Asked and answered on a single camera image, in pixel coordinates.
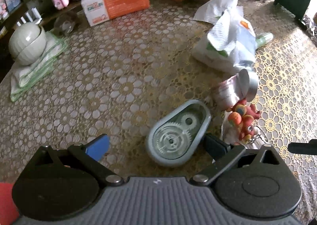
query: blue gripper pad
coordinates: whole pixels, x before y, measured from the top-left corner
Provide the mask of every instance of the blue gripper pad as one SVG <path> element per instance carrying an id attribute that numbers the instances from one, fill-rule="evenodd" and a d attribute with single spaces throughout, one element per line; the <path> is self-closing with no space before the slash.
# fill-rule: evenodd
<path id="1" fill-rule="evenodd" d="M 93 141 L 85 145 L 85 153 L 96 161 L 99 161 L 109 149 L 109 137 L 101 134 Z"/>

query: red dragon toy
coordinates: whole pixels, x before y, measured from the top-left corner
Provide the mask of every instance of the red dragon toy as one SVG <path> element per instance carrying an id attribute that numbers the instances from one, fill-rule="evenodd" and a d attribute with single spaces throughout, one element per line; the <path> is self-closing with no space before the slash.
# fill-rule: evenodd
<path id="1" fill-rule="evenodd" d="M 228 109 L 231 112 L 228 121 L 236 126 L 239 132 L 239 140 L 248 143 L 249 140 L 256 134 L 252 122 L 261 117 L 261 112 L 256 111 L 254 104 L 246 106 L 247 100 L 238 101 L 232 108 Z"/>

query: metal screw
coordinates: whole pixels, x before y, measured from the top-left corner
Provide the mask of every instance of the metal screw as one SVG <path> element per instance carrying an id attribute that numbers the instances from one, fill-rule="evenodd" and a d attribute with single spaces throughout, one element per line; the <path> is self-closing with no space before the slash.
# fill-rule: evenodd
<path id="1" fill-rule="evenodd" d="M 193 177 L 193 180 L 199 183 L 204 183 L 208 181 L 208 177 L 203 174 L 197 174 Z"/>
<path id="2" fill-rule="evenodd" d="M 119 183 L 121 179 L 122 178 L 118 175 L 109 175 L 106 177 L 106 181 L 109 183 Z"/>

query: gray ribbed surface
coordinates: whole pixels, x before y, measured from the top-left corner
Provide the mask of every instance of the gray ribbed surface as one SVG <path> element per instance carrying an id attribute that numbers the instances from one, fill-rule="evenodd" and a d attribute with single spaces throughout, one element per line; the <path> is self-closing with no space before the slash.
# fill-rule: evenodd
<path id="1" fill-rule="evenodd" d="M 123 186 L 108 187 L 93 208 L 74 218 L 48 223 L 21 217 L 14 224 L 299 225 L 300 223 L 293 217 L 267 222 L 241 218 L 222 207 L 208 188 L 192 186 L 184 177 L 132 177 L 129 183 Z"/>

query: white plastic bag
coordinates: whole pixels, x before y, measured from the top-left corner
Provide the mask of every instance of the white plastic bag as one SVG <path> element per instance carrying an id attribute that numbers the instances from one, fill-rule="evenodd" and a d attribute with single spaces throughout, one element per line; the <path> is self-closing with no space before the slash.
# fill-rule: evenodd
<path id="1" fill-rule="evenodd" d="M 200 39 L 192 56 L 208 66 L 234 75 L 252 70 L 256 37 L 253 28 L 236 8 L 226 9 L 216 25 Z"/>

